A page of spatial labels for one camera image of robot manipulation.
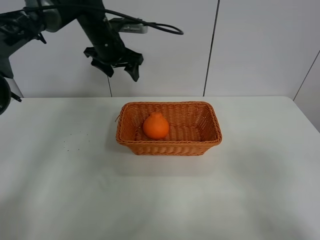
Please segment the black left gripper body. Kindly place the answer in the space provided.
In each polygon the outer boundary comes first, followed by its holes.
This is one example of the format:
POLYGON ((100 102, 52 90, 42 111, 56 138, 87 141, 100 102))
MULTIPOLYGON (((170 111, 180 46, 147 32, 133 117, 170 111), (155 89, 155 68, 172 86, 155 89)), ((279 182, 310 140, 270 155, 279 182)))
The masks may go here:
POLYGON ((77 20, 92 43, 85 49, 86 57, 91 57, 103 64, 117 65, 125 62, 125 45, 117 31, 105 15, 101 0, 77 0, 80 9, 77 20))

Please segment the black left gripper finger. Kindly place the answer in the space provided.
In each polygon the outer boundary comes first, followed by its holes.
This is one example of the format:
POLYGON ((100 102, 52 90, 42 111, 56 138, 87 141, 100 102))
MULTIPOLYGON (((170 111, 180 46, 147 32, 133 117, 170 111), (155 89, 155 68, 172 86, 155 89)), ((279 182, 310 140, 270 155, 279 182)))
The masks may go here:
POLYGON ((102 58, 98 55, 96 49, 94 47, 87 47, 84 50, 84 55, 87 58, 91 58, 91 65, 99 70, 101 70, 103 73, 105 73, 108 77, 112 77, 114 74, 113 67, 102 60, 102 58))
POLYGON ((142 65, 143 61, 144 58, 141 53, 125 48, 122 57, 112 63, 111 66, 113 68, 124 68, 124 71, 131 76, 132 80, 137 82, 140 77, 139 66, 142 65))

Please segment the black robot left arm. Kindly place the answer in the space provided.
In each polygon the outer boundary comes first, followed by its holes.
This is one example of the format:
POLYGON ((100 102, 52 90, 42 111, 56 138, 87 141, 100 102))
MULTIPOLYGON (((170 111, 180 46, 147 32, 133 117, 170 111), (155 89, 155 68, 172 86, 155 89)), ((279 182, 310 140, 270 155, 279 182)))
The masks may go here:
POLYGON ((42 32, 55 33, 77 20, 92 43, 84 51, 91 65, 108 77, 114 68, 123 67, 136 82, 142 54, 125 47, 119 33, 136 19, 121 16, 108 20, 101 0, 27 0, 22 10, 0 15, 0 111, 4 113, 12 99, 21 98, 11 91, 7 79, 14 75, 10 56, 32 40, 46 43, 42 32))

